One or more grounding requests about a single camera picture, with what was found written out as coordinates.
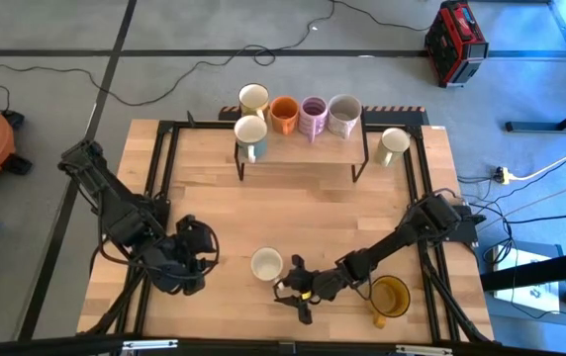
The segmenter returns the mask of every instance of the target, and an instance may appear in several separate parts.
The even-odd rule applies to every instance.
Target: gray floor
[[[439,1],[351,1],[378,20],[425,28]],[[0,0],[0,48],[111,49],[126,0],[107,2],[20,3]],[[546,5],[475,3],[475,17],[491,50],[566,50]],[[327,1],[147,0],[140,1],[125,49],[238,48],[248,44],[288,45],[297,41],[312,18],[329,12]],[[336,7],[328,22],[316,24],[301,48],[420,49],[423,32],[384,28],[362,14]],[[200,59],[217,57],[121,58],[111,90],[125,100],[142,101],[161,94]],[[16,67],[72,66],[90,70],[100,80],[107,58],[0,58]],[[509,120],[559,121],[566,117],[566,58],[497,58],[486,61],[465,88],[434,85],[424,58],[279,57],[269,67],[250,58],[228,66],[202,66],[165,100],[129,108],[108,99],[97,132],[112,168],[117,168],[130,119],[214,120],[219,108],[236,101],[248,82],[266,85],[273,96],[310,94],[330,97],[346,92],[368,105],[423,105],[433,125],[450,135],[457,171],[487,174],[505,165],[517,175],[529,173],[566,154],[566,135],[511,135]],[[18,133],[22,154],[35,162],[26,177],[0,176],[0,340],[12,339],[43,256],[48,232],[66,183],[55,168],[58,156],[84,135],[97,90],[82,74],[12,73],[0,70],[0,84],[11,90],[11,106],[28,123]],[[4,102],[0,93],[0,104]],[[513,188],[494,185],[491,197]],[[509,211],[535,197],[566,187],[566,165],[526,191],[503,200]],[[466,187],[466,193],[484,187]],[[566,195],[518,213],[516,219],[566,214]],[[37,337],[71,335],[88,279],[95,246],[95,218],[83,201],[74,207],[69,229],[47,293]],[[498,226],[481,234],[483,243],[503,237]],[[518,239],[560,243],[566,253],[566,221],[537,222],[515,228]],[[493,318],[495,334],[507,344],[566,351],[566,330],[539,322]]]

